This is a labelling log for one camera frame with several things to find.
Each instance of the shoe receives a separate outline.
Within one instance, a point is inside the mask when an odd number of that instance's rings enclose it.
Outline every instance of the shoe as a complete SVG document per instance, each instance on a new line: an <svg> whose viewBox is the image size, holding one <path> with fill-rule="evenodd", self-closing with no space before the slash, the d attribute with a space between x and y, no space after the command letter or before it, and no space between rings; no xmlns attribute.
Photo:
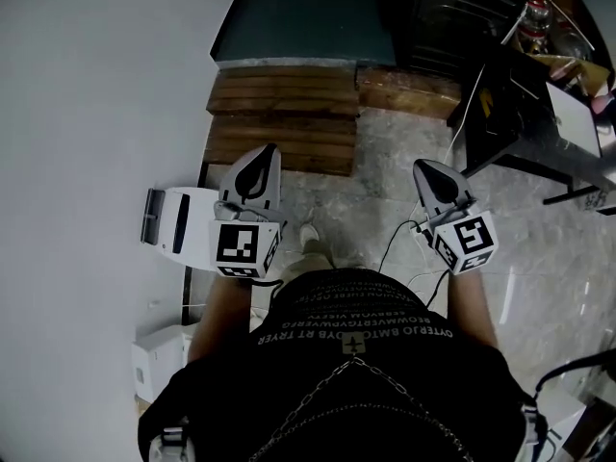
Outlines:
<svg viewBox="0 0 616 462"><path fill-rule="evenodd" d="M302 224L299 228L299 243L303 248L308 242L318 242L321 238L319 232L312 224Z"/></svg>

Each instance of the black t-shirt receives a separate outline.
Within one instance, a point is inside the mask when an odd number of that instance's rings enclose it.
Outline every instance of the black t-shirt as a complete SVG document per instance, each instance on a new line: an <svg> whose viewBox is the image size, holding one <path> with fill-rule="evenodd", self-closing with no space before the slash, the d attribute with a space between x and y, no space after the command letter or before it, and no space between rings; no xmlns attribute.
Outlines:
<svg viewBox="0 0 616 462"><path fill-rule="evenodd" d="M247 344L176 374L140 448L186 416L198 460L513 461L525 399L496 349L397 281L320 270L279 293Z"/></svg>

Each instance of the metal chain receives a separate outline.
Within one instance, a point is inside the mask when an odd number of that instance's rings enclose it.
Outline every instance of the metal chain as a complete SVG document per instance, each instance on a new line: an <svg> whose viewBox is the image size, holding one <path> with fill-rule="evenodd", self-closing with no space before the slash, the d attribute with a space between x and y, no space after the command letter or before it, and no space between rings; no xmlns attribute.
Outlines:
<svg viewBox="0 0 616 462"><path fill-rule="evenodd" d="M320 413L318 415L312 416L312 417L310 417L310 418L308 418L306 420L303 420L301 423L295 424L294 426L290 426L289 429L287 429L285 431L285 429L287 428L289 423L291 423L297 417L297 413L304 406L306 406L308 403L310 403L310 401L313 399L314 395L319 390L322 390L329 383L329 381L334 376L337 376L337 375L341 374L346 368L348 368L353 363L356 363L359 366L367 368L373 374L376 374L377 376L381 376L382 378L384 378L400 394L402 394L405 397L407 397L416 408L418 408L420 411L422 411L422 415L420 416L420 415L418 415L416 413L412 413L410 411L406 411L406 410L403 410L403 409L398 409L396 407L384 406L384 405L381 405L381 404L356 403L356 404L351 404L350 406L337 407L337 408L334 408L334 409L330 409L330 410L325 411L323 413ZM379 368L377 368L375 366L369 365L363 359L361 359L361 358L359 358L359 357L357 357L355 355L351 359L346 361L344 364L342 364L341 366L335 368L334 371L326 379L321 380L317 384L317 387L315 388L315 390L310 392L308 395L304 396L304 398L299 403L299 406L295 410L293 410L291 413L289 413L289 415L287 416L287 419L285 420L285 422L282 423L282 425L279 428L277 428L272 433L271 437L269 438L269 441L267 443L265 443L260 449L258 449L257 452L254 453L248 459L248 462L256 462L257 460L259 460L263 456L263 454L266 451L268 451L269 449L271 449L271 447L273 447L278 442L280 442L280 440L286 438L287 436L289 436L290 434L294 433L299 428L304 427L308 423L310 423L310 422L312 422L312 421L314 421L316 419L322 418L324 416L328 416L328 415L331 415L331 414L336 414L338 412L342 412L342 411L346 411L346 410L351 409L351 408L358 408L358 407L375 407L375 408L391 409L391 410L394 410L394 411L397 411L397 412L400 412L400 413L408 414L408 415L413 416L413 417L415 417L417 419L420 419L422 421L425 421L425 422L427 422L427 423L437 427L445 435L445 437L453 443L453 445L458 449L458 451L463 452L462 455L463 455L464 460L466 462L473 462L473 459L472 459L471 455L469 454L469 451L464 447L464 445L462 445L462 442L460 442L460 440L453 434L453 432L450 429L448 429L446 426L444 426L442 423L440 423L438 420L436 420L435 418L430 416L428 411L421 405L421 403L418 402L415 398L412 398L408 394L408 392L406 391L406 389L404 388L403 385L401 385L398 382L396 382L390 375L385 373L383 370L381 370L381 369L379 369Z"/></svg>

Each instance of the gray tiled floor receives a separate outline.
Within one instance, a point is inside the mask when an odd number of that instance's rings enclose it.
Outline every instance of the gray tiled floor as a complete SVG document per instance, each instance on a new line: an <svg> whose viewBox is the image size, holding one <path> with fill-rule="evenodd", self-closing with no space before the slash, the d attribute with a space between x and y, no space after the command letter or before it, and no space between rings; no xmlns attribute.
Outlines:
<svg viewBox="0 0 616 462"><path fill-rule="evenodd" d="M451 130L438 120L366 109L358 120L354 174L350 178L284 172L282 197L289 225L272 265L272 277L300 258L297 230L312 221L329 242L338 267L377 269L387 242L417 201L413 162L442 161ZM464 155L454 149L457 167ZM210 167L215 188L226 171ZM500 250L485 267L484 282L501 349L522 383L531 389L550 368L597 350L605 330L616 325L616 218L582 212L574 202L544 207L561 186L503 167L488 167L471 179L475 196L490 209ZM419 208L414 218L424 218ZM425 261L418 247L423 247ZM407 285L444 264L403 227L392 244L384 273ZM438 274L418 277L411 289L427 300ZM193 292L204 299L206 272L196 272ZM434 309L446 312L445 283ZM269 291L253 297L267 308Z"/></svg>

